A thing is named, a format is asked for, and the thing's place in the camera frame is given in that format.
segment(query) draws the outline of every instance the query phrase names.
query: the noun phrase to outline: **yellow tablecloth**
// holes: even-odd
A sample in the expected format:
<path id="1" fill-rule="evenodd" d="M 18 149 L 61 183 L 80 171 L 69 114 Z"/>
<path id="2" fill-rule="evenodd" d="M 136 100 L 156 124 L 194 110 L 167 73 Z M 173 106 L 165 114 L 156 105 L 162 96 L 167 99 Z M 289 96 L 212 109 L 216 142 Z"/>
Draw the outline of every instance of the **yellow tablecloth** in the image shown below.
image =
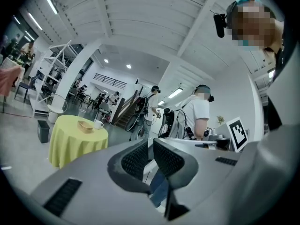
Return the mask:
<path id="1" fill-rule="evenodd" d="M 85 134 L 77 127 L 78 120 L 94 126 L 94 122 L 72 115 L 56 120 L 49 149 L 49 161 L 53 166 L 62 168 L 83 154 L 107 148 L 108 133 L 104 128 L 93 128 L 92 133 Z"/>

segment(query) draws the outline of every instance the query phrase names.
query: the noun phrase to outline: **person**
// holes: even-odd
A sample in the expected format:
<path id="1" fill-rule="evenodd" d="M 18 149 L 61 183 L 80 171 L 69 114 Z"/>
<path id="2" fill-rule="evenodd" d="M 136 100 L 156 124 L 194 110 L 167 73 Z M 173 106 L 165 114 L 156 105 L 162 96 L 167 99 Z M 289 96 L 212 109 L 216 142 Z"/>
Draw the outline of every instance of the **person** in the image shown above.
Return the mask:
<path id="1" fill-rule="evenodd" d="M 243 46 L 256 46 L 263 49 L 267 57 L 274 57 L 274 82 L 296 47 L 296 28 L 286 18 L 276 19 L 274 13 L 259 0 L 236 0 L 226 10 L 227 27 L 231 30 L 232 39 Z M 274 130 L 282 125 L 280 117 L 269 98 L 269 129 Z"/>
<path id="2" fill-rule="evenodd" d="M 26 43 L 22 48 L 21 48 L 21 52 L 22 53 L 26 53 L 28 54 L 28 56 L 30 58 L 32 58 L 32 55 L 34 53 L 34 48 L 33 48 L 33 44 L 34 44 L 34 41 L 30 41 L 29 43 Z"/>
<path id="3" fill-rule="evenodd" d="M 207 121 L 210 118 L 210 88 L 206 85 L 199 85 L 194 93 L 183 100 L 179 107 L 187 118 L 187 127 L 190 127 L 197 140 L 201 140 L 207 128 Z"/>
<path id="4" fill-rule="evenodd" d="M 201 140 L 207 128 L 207 121 L 210 118 L 210 88 L 206 85 L 199 85 L 191 96 L 183 100 L 179 108 L 183 110 L 186 117 L 187 127 L 190 127 L 194 137 Z M 158 169 L 154 175 L 150 189 L 153 192 L 150 200 L 156 208 L 160 207 L 161 202 L 168 194 L 168 181 L 163 173 Z"/>
<path id="5" fill-rule="evenodd" d="M 114 101 L 117 99 L 117 96 L 118 96 L 119 94 L 120 94 L 120 93 L 119 93 L 118 91 L 115 92 L 115 93 L 113 93 L 113 94 L 111 94 L 111 95 L 109 96 L 109 98 L 108 98 L 107 104 L 108 104 L 108 105 L 113 105 Z"/>
<path id="6" fill-rule="evenodd" d="M 99 108 L 99 105 L 102 103 L 103 99 L 105 99 L 105 94 L 104 93 L 102 93 L 102 95 L 100 96 L 100 98 L 97 102 L 97 105 L 95 106 L 95 109 Z"/>
<path id="7" fill-rule="evenodd" d="M 79 83 L 80 83 L 82 80 L 83 80 L 82 78 L 78 78 L 78 79 L 73 83 L 72 88 L 78 89 Z"/>
<path id="8" fill-rule="evenodd" d="M 118 100 L 119 100 L 120 98 L 118 97 L 115 101 L 114 101 L 114 103 L 112 104 L 112 105 L 117 105 L 118 104 Z"/>
<path id="9" fill-rule="evenodd" d="M 138 139 L 138 134 L 140 130 L 144 127 L 144 138 L 149 138 L 149 132 L 151 130 L 151 125 L 153 121 L 153 114 L 160 118 L 161 116 L 157 113 L 156 108 L 158 107 L 158 97 L 157 93 L 160 93 L 158 86 L 153 86 L 151 88 L 151 94 L 148 96 L 148 113 L 141 115 L 136 122 L 134 131 L 132 133 L 132 140 Z"/>
<path id="10" fill-rule="evenodd" d="M 34 59 L 35 59 L 35 53 L 32 55 L 32 59 L 31 60 L 29 60 L 29 61 L 27 61 L 26 62 L 26 65 L 25 65 L 25 72 L 24 72 L 24 74 L 27 72 L 27 70 L 29 69 L 29 67 L 34 63 Z"/>

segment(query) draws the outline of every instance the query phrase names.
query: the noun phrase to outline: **trash bin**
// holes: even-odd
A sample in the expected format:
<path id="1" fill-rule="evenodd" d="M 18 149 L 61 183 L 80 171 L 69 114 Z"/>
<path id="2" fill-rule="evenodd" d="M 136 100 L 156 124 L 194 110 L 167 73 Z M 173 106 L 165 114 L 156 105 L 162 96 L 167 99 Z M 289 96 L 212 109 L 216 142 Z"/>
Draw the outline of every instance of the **trash bin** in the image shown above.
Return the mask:
<path id="1" fill-rule="evenodd" d="M 44 120 L 37 120 L 37 135 L 41 143 L 48 142 L 48 135 L 49 135 L 48 123 Z"/>

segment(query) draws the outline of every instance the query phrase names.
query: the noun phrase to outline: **white pillar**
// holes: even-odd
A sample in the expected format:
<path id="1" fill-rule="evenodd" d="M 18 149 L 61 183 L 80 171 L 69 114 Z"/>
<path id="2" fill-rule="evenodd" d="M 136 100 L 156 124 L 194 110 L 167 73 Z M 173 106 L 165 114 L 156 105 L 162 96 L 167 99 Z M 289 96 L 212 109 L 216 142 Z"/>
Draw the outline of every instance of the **white pillar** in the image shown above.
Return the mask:
<path id="1" fill-rule="evenodd" d="M 61 80 L 56 93 L 66 99 L 68 92 L 72 86 L 72 83 L 76 76 L 78 75 L 80 69 L 84 66 L 86 61 L 93 55 L 93 53 L 100 47 L 101 39 L 97 39 L 96 41 L 87 44 L 82 51 L 77 55 L 74 61 L 71 63 L 69 68 L 67 69 L 66 74 Z M 55 104 L 56 107 L 62 108 L 63 104 L 59 101 Z"/>

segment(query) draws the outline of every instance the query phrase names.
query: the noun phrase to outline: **cable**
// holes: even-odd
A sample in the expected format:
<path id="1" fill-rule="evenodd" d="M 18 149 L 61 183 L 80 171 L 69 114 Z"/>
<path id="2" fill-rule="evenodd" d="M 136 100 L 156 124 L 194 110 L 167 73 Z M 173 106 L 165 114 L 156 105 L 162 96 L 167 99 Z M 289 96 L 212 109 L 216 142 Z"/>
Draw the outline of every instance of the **cable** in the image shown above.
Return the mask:
<path id="1" fill-rule="evenodd" d="M 148 179 L 149 173 L 150 173 L 150 172 L 148 172 L 148 175 L 147 175 L 146 181 L 147 181 L 147 179 Z M 145 181 L 145 183 L 146 183 L 146 181 Z"/>

